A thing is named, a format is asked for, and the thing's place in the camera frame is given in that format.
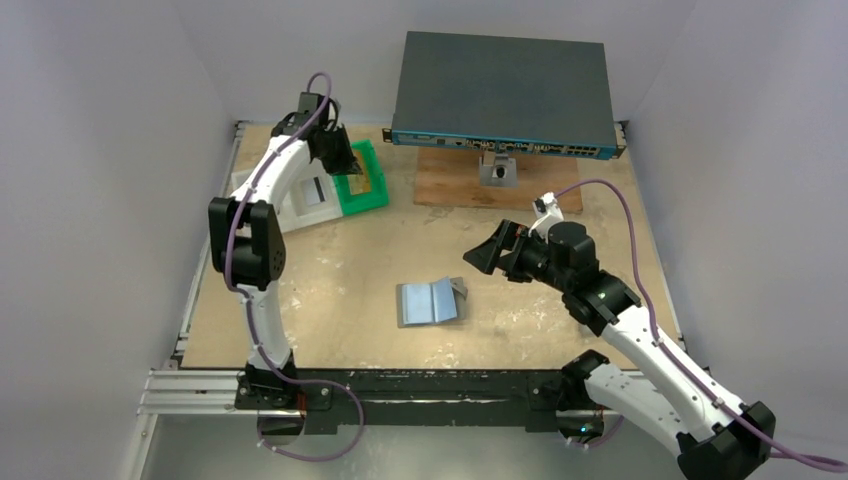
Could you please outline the gold card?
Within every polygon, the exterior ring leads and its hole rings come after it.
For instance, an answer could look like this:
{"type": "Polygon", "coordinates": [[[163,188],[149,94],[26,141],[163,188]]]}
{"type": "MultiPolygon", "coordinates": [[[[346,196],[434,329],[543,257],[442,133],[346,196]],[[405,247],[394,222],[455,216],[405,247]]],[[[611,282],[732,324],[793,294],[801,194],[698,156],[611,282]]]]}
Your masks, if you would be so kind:
{"type": "Polygon", "coordinates": [[[368,194],[372,191],[369,176],[365,173],[348,176],[349,191],[352,196],[368,194]]]}

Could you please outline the grey leather card holder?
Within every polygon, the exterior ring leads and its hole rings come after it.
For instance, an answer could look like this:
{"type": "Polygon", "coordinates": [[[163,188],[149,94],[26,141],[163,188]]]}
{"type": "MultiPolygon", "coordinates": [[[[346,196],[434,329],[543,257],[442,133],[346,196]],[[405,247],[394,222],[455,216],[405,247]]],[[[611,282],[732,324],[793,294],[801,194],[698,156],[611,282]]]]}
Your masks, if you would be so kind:
{"type": "Polygon", "coordinates": [[[468,315],[468,289],[462,277],[398,284],[395,295],[399,328],[456,323],[468,315]]]}

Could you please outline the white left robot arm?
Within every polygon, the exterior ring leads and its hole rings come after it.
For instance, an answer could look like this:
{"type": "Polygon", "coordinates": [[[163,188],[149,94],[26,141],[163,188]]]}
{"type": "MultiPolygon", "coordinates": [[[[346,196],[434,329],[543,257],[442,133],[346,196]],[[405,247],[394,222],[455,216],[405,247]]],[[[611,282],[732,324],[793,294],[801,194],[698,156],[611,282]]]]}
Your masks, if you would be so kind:
{"type": "Polygon", "coordinates": [[[237,295],[248,329],[250,353],[242,387],[275,409],[295,402],[300,383],[284,371],[292,350],[279,306],[277,283],[286,246],[278,212],[298,176],[314,161],[331,176],[362,171],[338,121],[336,101],[306,91],[297,109],[273,128],[266,153],[246,182],[208,205],[213,266],[237,295]]]}

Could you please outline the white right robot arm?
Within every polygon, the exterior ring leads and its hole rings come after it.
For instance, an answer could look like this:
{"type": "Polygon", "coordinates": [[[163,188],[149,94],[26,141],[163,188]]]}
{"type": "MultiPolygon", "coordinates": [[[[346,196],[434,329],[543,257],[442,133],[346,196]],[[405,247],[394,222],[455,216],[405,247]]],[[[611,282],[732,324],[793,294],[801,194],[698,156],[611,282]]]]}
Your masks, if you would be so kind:
{"type": "Polygon", "coordinates": [[[618,277],[601,269],[594,240],[575,222],[545,235],[504,220],[464,261],[511,282],[537,281],[562,295],[578,323],[613,346],[641,372],[633,380],[603,354],[588,350],[567,364],[562,397],[584,407],[610,407],[661,443],[688,479],[745,479],[771,456],[758,428],[774,435],[763,403],[746,404],[701,370],[679,345],[650,326],[650,312],[618,277]]]}

